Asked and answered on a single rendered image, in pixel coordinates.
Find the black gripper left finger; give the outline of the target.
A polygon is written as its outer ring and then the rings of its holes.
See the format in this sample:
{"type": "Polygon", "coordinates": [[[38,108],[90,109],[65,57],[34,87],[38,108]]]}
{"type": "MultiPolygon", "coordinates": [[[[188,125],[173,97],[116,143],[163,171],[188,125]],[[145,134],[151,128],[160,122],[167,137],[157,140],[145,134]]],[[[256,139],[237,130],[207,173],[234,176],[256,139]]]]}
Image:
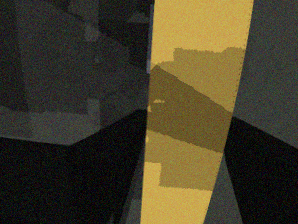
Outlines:
{"type": "Polygon", "coordinates": [[[148,109],[73,145],[0,136],[0,213],[47,224],[125,224],[148,109]]]}

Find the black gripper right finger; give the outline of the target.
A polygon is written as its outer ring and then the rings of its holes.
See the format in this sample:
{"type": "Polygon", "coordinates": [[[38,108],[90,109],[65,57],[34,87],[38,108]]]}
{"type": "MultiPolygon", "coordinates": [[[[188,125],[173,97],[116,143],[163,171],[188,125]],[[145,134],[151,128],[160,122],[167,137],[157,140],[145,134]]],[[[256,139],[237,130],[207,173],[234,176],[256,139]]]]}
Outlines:
{"type": "Polygon", "coordinates": [[[298,224],[298,148],[231,116],[225,163],[242,224],[298,224]]]}

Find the yellow bar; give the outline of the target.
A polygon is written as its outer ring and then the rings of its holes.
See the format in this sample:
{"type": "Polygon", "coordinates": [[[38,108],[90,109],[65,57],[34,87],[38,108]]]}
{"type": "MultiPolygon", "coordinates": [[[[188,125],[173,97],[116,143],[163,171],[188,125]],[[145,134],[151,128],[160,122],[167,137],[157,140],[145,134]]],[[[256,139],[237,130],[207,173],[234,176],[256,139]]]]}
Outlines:
{"type": "Polygon", "coordinates": [[[253,0],[156,0],[140,224],[204,224],[253,0]]]}

